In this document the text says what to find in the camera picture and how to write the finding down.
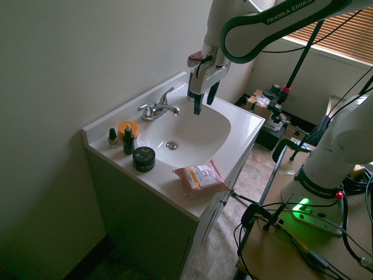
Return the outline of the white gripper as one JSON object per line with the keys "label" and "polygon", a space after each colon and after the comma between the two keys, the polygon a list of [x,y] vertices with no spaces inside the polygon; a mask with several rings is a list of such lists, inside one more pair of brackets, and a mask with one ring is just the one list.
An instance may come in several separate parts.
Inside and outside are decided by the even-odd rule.
{"label": "white gripper", "polygon": [[206,103],[211,105],[219,88],[220,80],[228,73],[228,62],[217,67],[212,62],[206,62],[200,67],[198,60],[188,60],[187,66],[192,68],[189,75],[187,96],[189,100],[194,100],[193,113],[200,114],[203,102],[203,93],[209,91]]}

